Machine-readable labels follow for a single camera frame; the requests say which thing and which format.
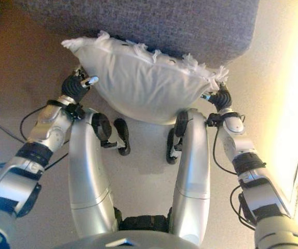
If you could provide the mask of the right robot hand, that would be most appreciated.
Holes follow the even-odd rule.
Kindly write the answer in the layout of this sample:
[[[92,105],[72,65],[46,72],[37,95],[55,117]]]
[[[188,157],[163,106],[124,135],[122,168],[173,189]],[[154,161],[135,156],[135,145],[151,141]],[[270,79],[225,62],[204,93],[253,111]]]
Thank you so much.
[[[219,90],[216,94],[202,94],[201,98],[213,104],[217,112],[232,106],[232,97],[226,84],[219,83]]]

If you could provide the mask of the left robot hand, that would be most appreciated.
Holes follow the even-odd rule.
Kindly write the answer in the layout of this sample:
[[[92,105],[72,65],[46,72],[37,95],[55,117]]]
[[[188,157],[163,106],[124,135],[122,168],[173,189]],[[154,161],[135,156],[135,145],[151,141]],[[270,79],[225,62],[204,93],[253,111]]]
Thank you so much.
[[[89,76],[80,65],[64,80],[61,93],[72,98],[75,103],[79,103],[90,88],[98,82],[98,76]]]

